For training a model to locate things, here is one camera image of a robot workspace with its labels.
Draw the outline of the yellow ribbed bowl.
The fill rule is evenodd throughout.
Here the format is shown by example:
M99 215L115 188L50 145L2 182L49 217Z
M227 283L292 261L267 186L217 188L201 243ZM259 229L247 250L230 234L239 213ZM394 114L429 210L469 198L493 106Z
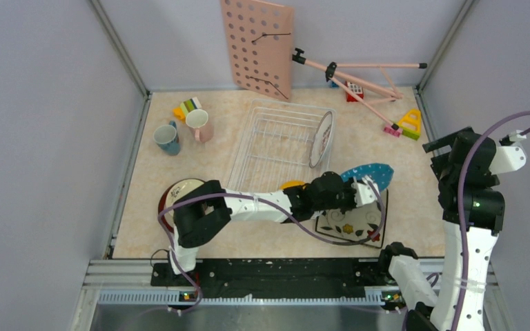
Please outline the yellow ribbed bowl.
M279 188L280 188L280 190L285 190L287 188L292 188L292 187L296 187L296 186L303 186L305 184L306 183L303 182L303 181L292 180L292 181L287 181L287 182L283 183Z

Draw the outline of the round white patterned plate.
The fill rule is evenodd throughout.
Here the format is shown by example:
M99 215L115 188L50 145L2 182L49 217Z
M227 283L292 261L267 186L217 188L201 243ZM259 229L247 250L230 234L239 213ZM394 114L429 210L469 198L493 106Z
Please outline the round white patterned plate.
M328 111L324 114L315 131L309 154L309 167L315 168L324 157L328 144L332 138L334 113Z

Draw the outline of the teal polka dot plate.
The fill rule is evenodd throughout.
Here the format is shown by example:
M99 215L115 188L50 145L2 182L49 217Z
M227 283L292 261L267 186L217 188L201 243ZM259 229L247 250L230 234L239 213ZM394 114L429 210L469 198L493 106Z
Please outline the teal polka dot plate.
M340 176L344 182L355 178L356 180L370 177L382 192L387 189L394 175L394 169L385 163L368 163L359 165L343 172Z

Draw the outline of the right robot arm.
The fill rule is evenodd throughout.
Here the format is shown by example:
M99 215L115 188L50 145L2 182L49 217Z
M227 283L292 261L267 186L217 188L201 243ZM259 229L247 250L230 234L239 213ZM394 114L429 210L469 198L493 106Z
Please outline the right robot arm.
M431 159L445 234L440 290L432 288L415 251L400 242L387 245L377 265L379 279L400 289L406 330L484 329L487 270L505 211L504 197L494 187L499 174L525 165L520 144L525 138L517 130L495 143L467 127L423 144L425 152L450 147Z

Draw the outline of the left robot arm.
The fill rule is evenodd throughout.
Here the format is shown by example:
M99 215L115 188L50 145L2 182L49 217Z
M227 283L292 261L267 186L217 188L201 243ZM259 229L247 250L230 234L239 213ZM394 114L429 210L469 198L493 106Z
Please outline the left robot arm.
M207 181L172 206L174 230L167 275L177 285L189 283L199 248L230 222L300 224L326 211L347 213L372 203L385 211L380 188L370 176L343 180L335 172L325 172L310 183L265 193L228 190L218 180Z

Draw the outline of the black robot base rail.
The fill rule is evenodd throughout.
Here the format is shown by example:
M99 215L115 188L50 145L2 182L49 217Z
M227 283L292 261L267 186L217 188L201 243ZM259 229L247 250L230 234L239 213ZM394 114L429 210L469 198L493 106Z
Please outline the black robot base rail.
M203 259L186 276L155 263L150 284L197 284L206 299L357 299L371 286L395 285L375 259Z

